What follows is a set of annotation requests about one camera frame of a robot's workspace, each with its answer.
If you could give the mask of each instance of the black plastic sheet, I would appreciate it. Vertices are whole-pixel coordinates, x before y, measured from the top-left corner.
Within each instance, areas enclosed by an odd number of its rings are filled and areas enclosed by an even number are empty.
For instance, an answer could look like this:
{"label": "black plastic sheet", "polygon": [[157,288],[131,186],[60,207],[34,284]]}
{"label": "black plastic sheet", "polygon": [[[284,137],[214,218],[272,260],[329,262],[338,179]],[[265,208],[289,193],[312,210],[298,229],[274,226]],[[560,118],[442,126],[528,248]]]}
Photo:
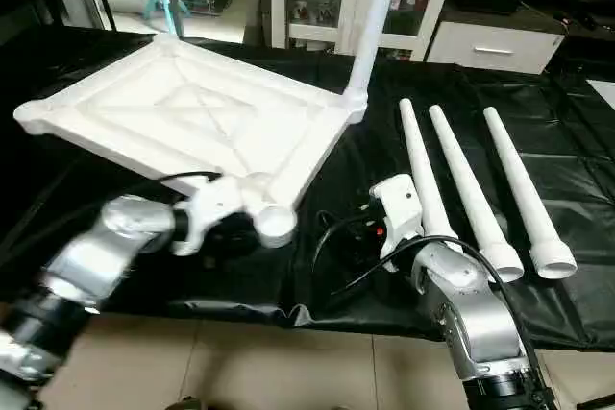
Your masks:
{"label": "black plastic sheet", "polygon": [[[142,180],[138,175],[52,136],[32,137],[12,111],[42,98],[148,43],[150,37],[43,28],[0,49],[5,189],[0,225],[6,233],[38,192],[61,175],[21,241],[65,212]],[[218,53],[341,92],[348,57],[254,49],[193,40]],[[234,217],[191,257],[142,256],[109,309],[175,317],[203,317],[439,339],[416,308],[416,295],[382,272],[328,309],[315,301],[357,274],[343,246],[322,256],[311,275],[315,243],[323,232],[320,210],[349,216],[365,203],[369,187],[410,171],[398,110],[412,100],[430,160],[460,238],[474,242],[468,220],[427,115],[443,107],[504,234],[519,252],[526,274],[511,284],[533,339],[541,347],[615,350],[615,111],[579,76],[530,76],[454,65],[378,61],[361,124],[341,137],[299,209],[299,230],[288,246],[255,245],[249,223]],[[548,281],[533,271],[529,241],[481,111],[494,106],[508,128],[578,272]],[[173,200],[153,187],[147,197]],[[37,269],[95,213],[62,228],[0,266],[0,298],[10,300],[32,283]],[[0,254],[0,261],[7,257]]]}

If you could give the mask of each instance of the black motor joint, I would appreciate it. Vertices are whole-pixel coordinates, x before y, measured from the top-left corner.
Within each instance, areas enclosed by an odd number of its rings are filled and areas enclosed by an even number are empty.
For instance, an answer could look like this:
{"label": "black motor joint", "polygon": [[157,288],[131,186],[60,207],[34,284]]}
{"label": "black motor joint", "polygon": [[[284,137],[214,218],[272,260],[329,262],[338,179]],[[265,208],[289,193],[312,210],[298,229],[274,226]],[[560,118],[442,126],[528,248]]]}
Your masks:
{"label": "black motor joint", "polygon": [[471,410],[555,410],[551,388],[534,371],[512,372],[464,381]]}

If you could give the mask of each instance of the cabinet drawer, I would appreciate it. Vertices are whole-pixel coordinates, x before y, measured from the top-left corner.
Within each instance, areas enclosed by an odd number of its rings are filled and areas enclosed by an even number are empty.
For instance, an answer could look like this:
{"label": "cabinet drawer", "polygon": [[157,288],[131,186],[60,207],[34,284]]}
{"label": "cabinet drawer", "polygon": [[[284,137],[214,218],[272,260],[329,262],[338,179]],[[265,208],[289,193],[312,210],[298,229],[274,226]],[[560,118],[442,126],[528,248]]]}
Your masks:
{"label": "cabinet drawer", "polygon": [[429,62],[540,74],[564,36],[443,21]]}

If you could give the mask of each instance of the white frame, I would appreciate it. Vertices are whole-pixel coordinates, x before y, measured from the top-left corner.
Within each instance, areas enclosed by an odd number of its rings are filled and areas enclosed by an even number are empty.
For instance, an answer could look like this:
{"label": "white frame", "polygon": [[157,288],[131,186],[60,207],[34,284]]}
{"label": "white frame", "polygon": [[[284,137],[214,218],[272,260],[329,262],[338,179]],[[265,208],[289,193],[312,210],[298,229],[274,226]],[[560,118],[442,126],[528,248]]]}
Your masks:
{"label": "white frame", "polygon": [[[353,21],[352,34],[349,38],[348,49],[351,53],[357,48],[358,38],[363,29],[365,16],[369,9],[369,0],[357,0],[357,12]],[[399,48],[411,50],[410,60],[422,61],[427,53],[431,36],[433,35],[438,16],[444,5],[444,0],[429,0],[423,21],[417,36],[404,36],[398,34],[382,34],[380,47]]]}
{"label": "white frame", "polygon": [[[274,48],[285,46],[285,1],[271,0],[271,46]],[[336,28],[291,22],[288,25],[288,34],[291,38],[333,42],[335,53],[351,54],[350,37],[353,33],[356,4],[357,0],[342,0]]]}

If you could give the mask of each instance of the white pvc tube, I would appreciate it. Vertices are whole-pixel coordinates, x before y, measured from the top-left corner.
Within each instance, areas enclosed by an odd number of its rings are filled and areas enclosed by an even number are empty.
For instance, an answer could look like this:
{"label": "white pvc tube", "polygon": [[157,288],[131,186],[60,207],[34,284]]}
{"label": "white pvc tube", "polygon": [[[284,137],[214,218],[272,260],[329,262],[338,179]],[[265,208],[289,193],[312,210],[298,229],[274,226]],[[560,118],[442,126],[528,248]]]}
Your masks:
{"label": "white pvc tube", "polygon": [[367,85],[372,75],[390,3],[391,0],[372,0],[370,5],[365,27],[358,42],[353,71],[346,88],[346,94],[353,98],[367,99]]}
{"label": "white pvc tube", "polygon": [[498,221],[482,194],[479,182],[461,151],[440,106],[432,106],[430,116],[461,196],[463,207],[479,243],[480,252],[498,271],[504,282],[516,280],[524,272],[519,255],[504,239]]}
{"label": "white pvc tube", "polygon": [[431,170],[423,136],[416,121],[412,103],[407,98],[400,101],[400,113],[406,135],[407,153],[412,167],[412,179],[423,206],[423,229],[425,235],[448,235],[457,237],[449,224],[449,217]]}
{"label": "white pvc tube", "polygon": [[495,108],[484,110],[489,131],[504,166],[508,183],[526,226],[536,272],[544,278],[565,278],[577,270],[570,248],[559,239],[549,213],[542,204],[528,171],[515,149]]}

